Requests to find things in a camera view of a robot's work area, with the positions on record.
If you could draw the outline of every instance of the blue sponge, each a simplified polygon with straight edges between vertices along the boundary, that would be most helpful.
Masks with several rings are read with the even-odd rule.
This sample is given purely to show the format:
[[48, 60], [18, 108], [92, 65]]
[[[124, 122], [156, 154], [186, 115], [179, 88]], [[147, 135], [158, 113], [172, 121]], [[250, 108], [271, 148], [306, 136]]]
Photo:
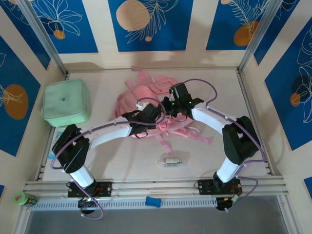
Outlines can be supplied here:
[[150, 196], [146, 197], [145, 205], [147, 206], [155, 206], [155, 207], [160, 207], [161, 205], [161, 199], [160, 198], [152, 198]]

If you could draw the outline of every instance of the black mounting plate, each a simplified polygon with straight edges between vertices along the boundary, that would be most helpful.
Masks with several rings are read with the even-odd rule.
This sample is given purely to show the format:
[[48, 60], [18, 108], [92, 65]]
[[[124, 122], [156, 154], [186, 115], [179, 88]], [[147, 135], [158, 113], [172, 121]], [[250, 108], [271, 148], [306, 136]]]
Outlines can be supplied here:
[[[68, 197], [85, 197], [86, 195], [73, 182], [67, 183]], [[97, 182], [94, 192], [90, 194], [95, 197], [110, 197], [112, 192], [112, 182]]]
[[228, 183], [223, 184], [223, 187], [219, 191], [216, 190], [213, 179], [200, 179], [198, 181], [199, 195], [232, 195], [232, 187], [239, 187], [241, 189], [240, 180], [232, 179]]

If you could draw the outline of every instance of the pink buckle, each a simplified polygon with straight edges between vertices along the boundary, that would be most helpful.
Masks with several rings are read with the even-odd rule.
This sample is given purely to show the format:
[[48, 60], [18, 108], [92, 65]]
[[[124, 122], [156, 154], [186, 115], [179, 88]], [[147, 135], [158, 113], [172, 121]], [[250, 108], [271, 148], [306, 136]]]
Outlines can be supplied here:
[[160, 124], [159, 124], [159, 128], [160, 128], [160, 130], [162, 130], [162, 131], [166, 131], [167, 130], [167, 122], [161, 122]]

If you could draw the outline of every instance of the metal frame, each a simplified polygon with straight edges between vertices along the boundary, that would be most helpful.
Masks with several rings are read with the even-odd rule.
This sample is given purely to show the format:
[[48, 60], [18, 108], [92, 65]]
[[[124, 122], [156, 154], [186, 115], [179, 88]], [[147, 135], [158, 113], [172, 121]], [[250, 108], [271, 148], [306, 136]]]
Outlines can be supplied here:
[[260, 23], [259, 23], [252, 39], [251, 39], [249, 45], [247, 46], [244, 57], [238, 66], [239, 72], [244, 71], [248, 62], [254, 56], [254, 53], [255, 53], [258, 45], [260, 44], [264, 34], [268, 30], [273, 18], [275, 17], [275, 14], [277, 13], [278, 9], [280, 8], [282, 2], [283, 2], [283, 0], [271, 0], [270, 1], [267, 10], [263, 14], [263, 17], [260, 20]]
[[270, 169], [270, 172], [273, 176], [277, 176], [277, 175], [280, 175], [279, 171], [276, 169], [275, 165], [273, 164], [272, 160], [271, 160], [271, 157], [270, 157], [270, 154], [269, 154], [269, 151], [268, 151], [268, 148], [265, 144], [265, 141], [264, 141], [264, 138], [262, 136], [262, 133], [259, 129], [259, 124], [258, 124], [258, 121], [257, 121], [257, 117], [255, 116], [255, 104], [252, 100], [252, 95], [251, 95], [251, 92], [249, 90], [249, 88], [245, 85], [246, 84], [246, 78], [244, 76], [244, 73], [242, 72], [239, 72], [239, 70], [237, 69], [236, 70], [236, 75], [237, 75], [237, 79], [238, 79], [238, 82], [239, 82], [239, 85], [240, 85], [240, 88], [241, 88], [241, 91], [242, 91], [242, 94], [243, 94], [243, 97], [244, 97], [244, 100], [245, 100], [245, 103], [246, 103], [246, 107], [247, 107], [247, 110], [248, 110], [248, 113], [249, 113], [249, 117], [253, 123], [253, 126], [254, 126], [254, 129], [256, 131], [256, 134], [258, 135], [259, 137], [259, 140], [260, 140], [260, 144], [261, 144], [261, 147], [263, 148], [265, 154], [267, 155], [267, 160], [268, 160], [268, 167]]
[[59, 69], [59, 71], [66, 76], [67, 71], [64, 67], [63, 62], [61, 61], [59, 54], [54, 46], [54, 44], [51, 42], [51, 39], [49, 35], [47, 34], [46, 30], [44, 29], [44, 26], [42, 25], [40, 19], [38, 18], [37, 14], [35, 13], [33, 7], [31, 6], [31, 3], [29, 0], [17, 0], [17, 3], [19, 5], [20, 10], [25, 15], [25, 18], [27, 19], [29, 25], [35, 32], [36, 36], [40, 40], [42, 46], [50, 56], [51, 60], [54, 62], [56, 67]]
[[[261, 176], [255, 177], [258, 180], [258, 187], [251, 194], [259, 195], [288, 195], [288, 190], [282, 176]], [[162, 181], [113, 181], [112, 193], [106, 199], [142, 199], [146, 196], [161, 198], [190, 198], [203, 197], [199, 195], [198, 189], [195, 188], [194, 180], [162, 180]], [[24, 191], [36, 196], [41, 200], [68, 199], [68, 187], [66, 181], [29, 181], [26, 183]], [[241, 180], [243, 192], [246, 193], [254, 187], [253, 180]], [[214, 195], [209, 197], [225, 197], [225, 195]]]
[[55, 127], [51, 127], [49, 134], [48, 134], [48, 137], [47, 137], [47, 140], [46, 140], [46, 143], [45, 143], [45, 146], [44, 146], [44, 149], [43, 149], [43, 152], [42, 152], [42, 156], [40, 159], [39, 166], [37, 168], [37, 172], [36, 172], [34, 181], [40, 180], [41, 174], [43, 174], [43, 172], [44, 172], [44, 168], [45, 168], [45, 164], [46, 164], [46, 161], [47, 161], [47, 158], [49, 155], [50, 146], [52, 144], [54, 132], [55, 132]]
[[293, 206], [290, 202], [290, 196], [277, 196], [281, 212], [286, 224], [286, 228], [291, 234], [300, 234], [303, 233], [299, 221], [293, 209]]

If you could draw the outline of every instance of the white label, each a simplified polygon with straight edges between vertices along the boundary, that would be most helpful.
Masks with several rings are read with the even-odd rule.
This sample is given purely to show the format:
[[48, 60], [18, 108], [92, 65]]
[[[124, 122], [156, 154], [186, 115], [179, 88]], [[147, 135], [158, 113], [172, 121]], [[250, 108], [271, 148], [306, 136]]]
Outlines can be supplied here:
[[167, 163], [178, 163], [178, 162], [179, 162], [178, 158], [168, 158], [168, 159], [165, 159], [165, 164], [167, 164]]

